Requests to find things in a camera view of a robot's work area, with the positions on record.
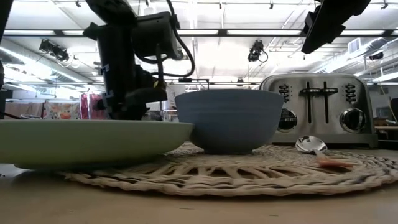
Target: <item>spoon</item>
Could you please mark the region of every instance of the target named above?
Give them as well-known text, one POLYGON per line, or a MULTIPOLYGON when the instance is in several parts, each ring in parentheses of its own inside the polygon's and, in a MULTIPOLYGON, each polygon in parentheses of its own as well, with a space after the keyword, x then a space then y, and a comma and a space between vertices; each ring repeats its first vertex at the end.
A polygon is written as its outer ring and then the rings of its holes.
POLYGON ((353 167, 352 164, 346 162, 339 162, 333 159, 329 159, 322 151, 328 149, 328 146, 319 138, 315 136, 301 136, 296 141, 296 149, 303 153, 314 152, 317 155, 317 162, 322 167, 330 166, 341 166, 341 167, 353 167))

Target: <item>toaster dial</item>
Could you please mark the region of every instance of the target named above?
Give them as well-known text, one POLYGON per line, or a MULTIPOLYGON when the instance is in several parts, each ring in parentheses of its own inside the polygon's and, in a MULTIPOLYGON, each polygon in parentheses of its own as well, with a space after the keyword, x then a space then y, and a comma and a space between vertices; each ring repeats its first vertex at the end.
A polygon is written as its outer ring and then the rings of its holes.
POLYGON ((297 115, 288 109, 282 109, 282 114, 280 116, 278 131, 289 132, 297 125, 297 115))
POLYGON ((363 111, 357 108, 345 110, 340 116, 340 124, 345 131, 358 133, 366 123, 366 117, 363 111))

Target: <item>table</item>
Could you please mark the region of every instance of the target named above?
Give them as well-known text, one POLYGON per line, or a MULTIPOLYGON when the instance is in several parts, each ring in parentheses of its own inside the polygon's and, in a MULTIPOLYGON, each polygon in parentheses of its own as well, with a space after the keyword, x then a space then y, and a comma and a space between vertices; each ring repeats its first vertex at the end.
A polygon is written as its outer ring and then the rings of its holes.
MULTIPOLYGON (((398 160, 398 151, 367 150, 398 160)), ((398 184, 338 196, 186 198, 101 189, 1 165, 2 224, 397 223, 398 184)))

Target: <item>woven placemat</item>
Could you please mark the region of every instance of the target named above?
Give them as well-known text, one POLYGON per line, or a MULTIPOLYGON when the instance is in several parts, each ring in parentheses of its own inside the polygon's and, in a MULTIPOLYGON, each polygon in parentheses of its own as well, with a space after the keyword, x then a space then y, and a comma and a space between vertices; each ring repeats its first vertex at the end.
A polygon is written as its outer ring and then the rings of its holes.
POLYGON ((152 163, 125 169, 62 172, 66 179, 123 190, 156 190, 169 195, 341 194, 398 180, 398 163, 341 151, 329 158, 354 164, 352 169, 322 168, 316 157, 293 147, 264 146, 244 156, 214 156, 192 144, 152 163))

